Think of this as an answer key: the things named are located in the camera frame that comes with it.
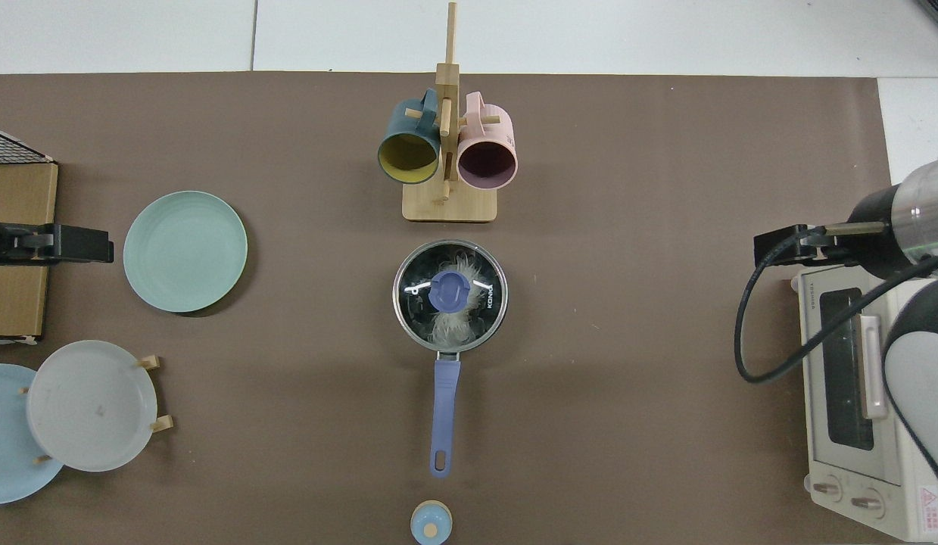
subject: white floor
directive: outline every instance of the white floor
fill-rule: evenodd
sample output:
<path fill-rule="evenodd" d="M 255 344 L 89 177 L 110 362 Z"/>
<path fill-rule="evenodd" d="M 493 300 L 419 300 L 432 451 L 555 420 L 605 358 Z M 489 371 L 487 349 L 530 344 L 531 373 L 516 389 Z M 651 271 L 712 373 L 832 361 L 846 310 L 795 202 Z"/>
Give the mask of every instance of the white floor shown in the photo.
<path fill-rule="evenodd" d="M 0 73 L 432 72 L 444 0 L 0 0 Z M 880 79 L 893 182 L 938 155 L 938 26 L 914 0 L 462 0 L 464 73 Z"/>

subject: oven window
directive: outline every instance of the oven window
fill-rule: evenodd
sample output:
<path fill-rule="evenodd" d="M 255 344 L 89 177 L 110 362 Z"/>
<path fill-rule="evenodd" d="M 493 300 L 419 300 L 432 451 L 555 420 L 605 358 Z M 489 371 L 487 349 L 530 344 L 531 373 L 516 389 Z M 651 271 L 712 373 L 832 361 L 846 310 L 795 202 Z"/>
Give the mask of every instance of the oven window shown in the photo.
<path fill-rule="evenodd" d="M 822 325 L 862 297 L 858 288 L 826 292 L 818 298 Z M 850 320 L 822 342 L 825 370 L 825 406 L 829 438 L 833 442 L 873 450 L 873 421 L 862 416 L 862 379 L 859 366 L 859 332 Z"/>

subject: white plate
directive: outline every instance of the white plate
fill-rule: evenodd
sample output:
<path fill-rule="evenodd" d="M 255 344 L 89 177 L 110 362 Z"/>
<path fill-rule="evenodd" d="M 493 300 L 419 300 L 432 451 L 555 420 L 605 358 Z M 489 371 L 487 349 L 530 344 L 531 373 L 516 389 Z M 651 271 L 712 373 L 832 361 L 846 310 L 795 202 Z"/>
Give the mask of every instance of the white plate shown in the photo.
<path fill-rule="evenodd" d="M 156 389 L 137 359 L 115 344 L 72 342 L 40 366 L 28 393 L 28 424 L 49 456 L 107 472 L 145 448 Z"/>

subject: blue mug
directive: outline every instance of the blue mug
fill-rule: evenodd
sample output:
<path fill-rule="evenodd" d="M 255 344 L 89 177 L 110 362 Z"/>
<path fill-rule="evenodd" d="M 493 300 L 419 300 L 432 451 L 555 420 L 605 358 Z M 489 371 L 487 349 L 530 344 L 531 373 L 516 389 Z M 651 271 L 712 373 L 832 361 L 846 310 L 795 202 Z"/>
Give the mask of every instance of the blue mug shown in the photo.
<path fill-rule="evenodd" d="M 409 110 L 418 111 L 421 117 L 411 117 L 406 114 Z M 421 100 L 403 100 L 395 106 L 378 147 L 378 165 L 386 175 L 402 183 L 421 183 L 435 174 L 441 149 L 437 115 L 434 89 L 426 90 Z"/>

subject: warning label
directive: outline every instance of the warning label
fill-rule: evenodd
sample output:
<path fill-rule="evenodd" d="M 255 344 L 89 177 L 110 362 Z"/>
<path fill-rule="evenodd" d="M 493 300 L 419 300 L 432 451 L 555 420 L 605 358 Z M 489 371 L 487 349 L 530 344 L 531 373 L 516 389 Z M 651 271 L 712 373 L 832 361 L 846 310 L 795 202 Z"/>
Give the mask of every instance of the warning label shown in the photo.
<path fill-rule="evenodd" d="M 938 487 L 919 487 L 919 531 L 938 534 Z"/>

